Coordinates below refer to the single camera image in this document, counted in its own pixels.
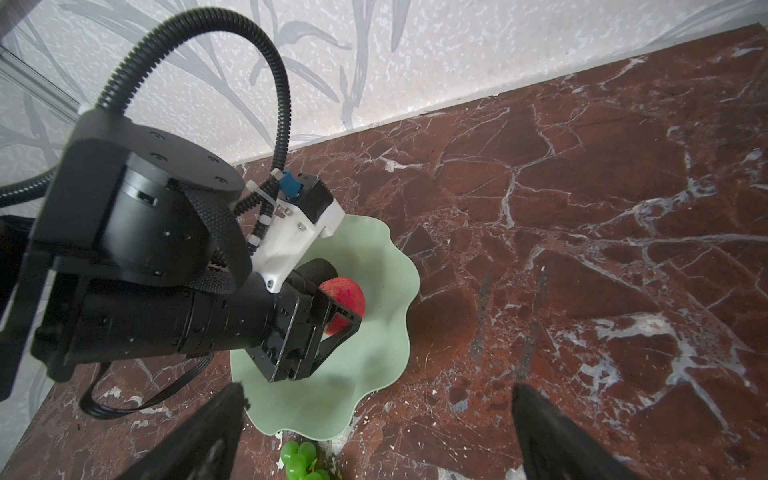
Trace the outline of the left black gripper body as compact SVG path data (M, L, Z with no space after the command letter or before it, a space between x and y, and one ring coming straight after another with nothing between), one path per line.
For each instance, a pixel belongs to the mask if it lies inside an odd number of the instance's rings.
M336 277L329 261L313 259L291 271L272 296L261 342L246 350L268 382L309 377L341 344L321 344L326 326L335 317L345 317L342 303L320 289L321 283Z

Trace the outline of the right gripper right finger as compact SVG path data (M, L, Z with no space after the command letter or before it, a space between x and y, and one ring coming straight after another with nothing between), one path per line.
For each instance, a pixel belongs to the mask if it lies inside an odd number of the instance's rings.
M514 385L511 410L527 478L639 477L533 387Z

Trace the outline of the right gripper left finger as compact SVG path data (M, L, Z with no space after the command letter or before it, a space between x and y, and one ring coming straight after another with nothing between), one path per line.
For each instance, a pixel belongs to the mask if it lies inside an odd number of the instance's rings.
M231 383L119 475L121 479L229 479L249 406Z

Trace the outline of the red fake apple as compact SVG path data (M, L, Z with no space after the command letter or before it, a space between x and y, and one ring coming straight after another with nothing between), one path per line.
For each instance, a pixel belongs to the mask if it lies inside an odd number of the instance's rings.
M354 281L345 277L337 277L323 282L319 288L345 308L363 317L366 312L366 300L362 288ZM343 330L349 322L342 316L335 315L326 326L325 334L333 336Z

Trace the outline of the green fake grape bunch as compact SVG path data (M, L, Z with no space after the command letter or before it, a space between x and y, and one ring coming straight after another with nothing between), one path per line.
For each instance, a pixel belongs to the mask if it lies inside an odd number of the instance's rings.
M288 480L330 480L329 473L318 466L316 446L311 442L290 441L283 445L280 459Z

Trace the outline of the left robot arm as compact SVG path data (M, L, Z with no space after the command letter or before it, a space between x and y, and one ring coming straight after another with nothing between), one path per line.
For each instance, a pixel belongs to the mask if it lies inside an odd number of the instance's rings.
M25 354L64 382L80 364L245 350L270 382L312 375L361 316L306 261L344 211L309 174L274 171L275 216L242 233L245 181L213 153L103 109L75 125L38 216L1 223L1 394Z

